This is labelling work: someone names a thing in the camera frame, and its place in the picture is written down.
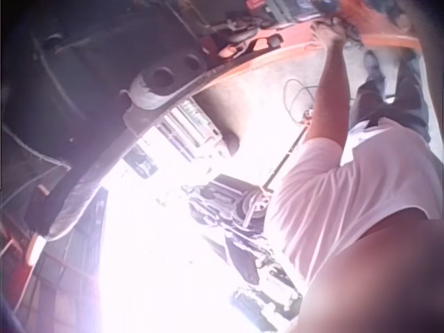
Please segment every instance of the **white t-shirt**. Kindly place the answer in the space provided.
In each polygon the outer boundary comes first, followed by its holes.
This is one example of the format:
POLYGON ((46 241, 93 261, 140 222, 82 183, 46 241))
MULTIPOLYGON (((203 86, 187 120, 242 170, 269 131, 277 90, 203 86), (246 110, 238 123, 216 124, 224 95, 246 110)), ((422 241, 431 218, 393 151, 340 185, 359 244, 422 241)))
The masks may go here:
POLYGON ((326 138, 305 142, 268 207, 265 234, 303 295, 331 256, 383 218, 416 207, 443 219, 443 164, 425 140, 387 118, 367 123, 352 128, 344 151, 326 138))

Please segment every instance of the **red object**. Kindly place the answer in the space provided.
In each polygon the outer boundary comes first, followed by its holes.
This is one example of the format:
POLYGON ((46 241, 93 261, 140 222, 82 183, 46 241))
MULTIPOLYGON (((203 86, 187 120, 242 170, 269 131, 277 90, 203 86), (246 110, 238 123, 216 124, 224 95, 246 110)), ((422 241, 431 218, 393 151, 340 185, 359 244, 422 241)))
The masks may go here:
POLYGON ((262 7, 265 5, 265 0, 247 0, 246 1, 247 7, 250 10, 258 9, 259 7, 262 7))

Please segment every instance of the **shoe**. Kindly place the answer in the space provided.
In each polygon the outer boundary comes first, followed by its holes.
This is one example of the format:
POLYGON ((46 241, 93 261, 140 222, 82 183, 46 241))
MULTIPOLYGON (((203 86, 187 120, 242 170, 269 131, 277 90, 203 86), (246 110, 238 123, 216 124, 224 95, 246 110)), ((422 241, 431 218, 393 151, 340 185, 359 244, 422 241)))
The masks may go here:
POLYGON ((375 52, 371 50, 367 50, 364 54, 364 67, 370 76, 374 74, 376 71, 381 72, 381 67, 379 66, 379 60, 375 55, 375 52))
POLYGON ((398 48, 398 57, 400 61, 408 62, 413 59, 419 58, 419 55, 408 47, 400 47, 398 48))

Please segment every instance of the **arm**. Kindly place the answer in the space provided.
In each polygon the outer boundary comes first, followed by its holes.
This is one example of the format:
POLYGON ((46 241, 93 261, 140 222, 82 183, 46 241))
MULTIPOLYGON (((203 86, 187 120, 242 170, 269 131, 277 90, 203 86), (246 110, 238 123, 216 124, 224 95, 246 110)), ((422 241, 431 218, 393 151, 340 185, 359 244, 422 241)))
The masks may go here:
POLYGON ((314 37, 327 49, 327 60, 314 98, 314 111, 305 141, 325 137, 342 148, 348 133, 350 86, 343 58, 345 31, 338 22, 331 26, 315 22, 314 37))

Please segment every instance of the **hole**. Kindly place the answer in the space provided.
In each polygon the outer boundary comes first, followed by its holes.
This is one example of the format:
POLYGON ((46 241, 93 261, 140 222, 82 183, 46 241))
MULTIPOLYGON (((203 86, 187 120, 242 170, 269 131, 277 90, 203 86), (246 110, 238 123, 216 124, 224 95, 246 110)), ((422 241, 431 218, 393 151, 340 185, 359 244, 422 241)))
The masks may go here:
POLYGON ((155 70, 151 82, 151 87, 166 88, 173 84, 174 77, 169 69, 162 67, 155 70))
POLYGON ((200 68, 200 61, 195 55, 189 54, 185 57, 185 65, 192 71, 197 71, 200 68))

